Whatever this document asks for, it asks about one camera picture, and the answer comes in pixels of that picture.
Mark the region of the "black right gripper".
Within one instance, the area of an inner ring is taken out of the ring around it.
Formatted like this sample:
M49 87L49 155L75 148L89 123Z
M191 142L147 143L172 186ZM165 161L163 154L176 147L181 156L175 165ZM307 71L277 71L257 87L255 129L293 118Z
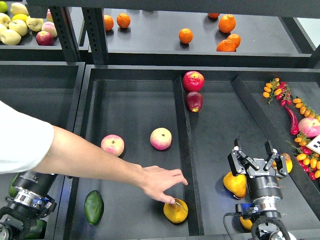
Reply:
M277 178L283 179L288 175L286 158L273 148L270 140L267 140L264 146L267 158L252 159L243 152L240 139L236 138L234 147L227 156L233 176L247 175L247 188L253 203L281 200L283 194Z

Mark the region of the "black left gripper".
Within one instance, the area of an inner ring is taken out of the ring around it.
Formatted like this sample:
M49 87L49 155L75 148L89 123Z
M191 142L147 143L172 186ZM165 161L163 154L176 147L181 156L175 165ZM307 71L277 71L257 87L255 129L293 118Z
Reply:
M57 174L47 174L32 170L20 172L12 186L18 190L27 190L41 197L46 197L51 189Z

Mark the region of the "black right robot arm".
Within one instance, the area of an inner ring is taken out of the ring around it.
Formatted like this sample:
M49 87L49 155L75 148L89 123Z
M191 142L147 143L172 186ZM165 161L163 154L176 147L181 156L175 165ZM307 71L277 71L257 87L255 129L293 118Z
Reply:
M223 178L224 187L235 198L249 196L250 203L238 203L234 212L224 214L251 221L253 240L293 240L282 222L276 203L283 199L279 180L288 176L286 158L265 143L266 158L252 158L243 152L240 140L234 140L234 147L227 156L230 173Z

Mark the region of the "person's bare forearm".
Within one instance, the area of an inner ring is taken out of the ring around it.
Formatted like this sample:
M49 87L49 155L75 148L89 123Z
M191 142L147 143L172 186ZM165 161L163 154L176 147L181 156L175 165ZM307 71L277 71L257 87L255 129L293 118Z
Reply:
M33 171L145 186L142 166L124 161L60 127L53 127L53 131L51 146Z

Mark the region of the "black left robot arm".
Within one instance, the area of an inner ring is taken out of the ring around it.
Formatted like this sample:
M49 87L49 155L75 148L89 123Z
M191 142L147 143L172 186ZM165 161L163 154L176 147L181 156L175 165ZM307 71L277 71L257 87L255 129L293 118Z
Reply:
M0 223L2 240L24 240L37 220L43 219L55 211L56 201L48 195L57 175L32 170L16 175L11 186L17 190L7 205L0 209L0 217L6 219Z

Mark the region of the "person's bare right hand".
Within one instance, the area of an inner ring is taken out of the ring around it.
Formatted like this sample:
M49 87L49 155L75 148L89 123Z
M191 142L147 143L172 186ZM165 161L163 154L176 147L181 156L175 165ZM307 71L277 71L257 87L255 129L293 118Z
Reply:
M188 185L180 169L168 170L154 165L143 167L142 173L140 188L150 198L165 204L172 205L176 202L173 196L165 194L166 190L177 184Z

